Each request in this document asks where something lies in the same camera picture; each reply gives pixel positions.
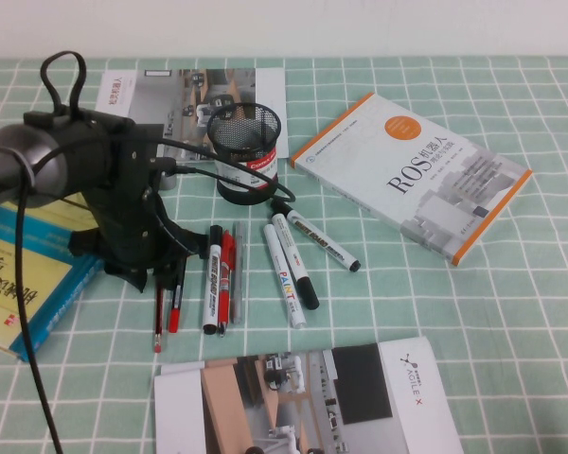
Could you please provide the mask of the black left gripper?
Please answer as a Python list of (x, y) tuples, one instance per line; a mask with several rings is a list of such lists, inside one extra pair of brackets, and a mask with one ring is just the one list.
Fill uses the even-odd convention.
[(182, 289), (187, 258), (177, 256), (207, 258), (208, 235), (177, 226), (159, 199), (158, 174), (151, 159), (157, 155), (152, 141), (163, 137), (163, 126), (135, 125), (131, 135), (147, 141), (117, 143), (108, 180), (82, 193), (98, 230), (73, 235), (70, 245), (77, 253), (98, 257), (106, 274), (139, 292), (144, 291), (152, 268), (157, 287)]

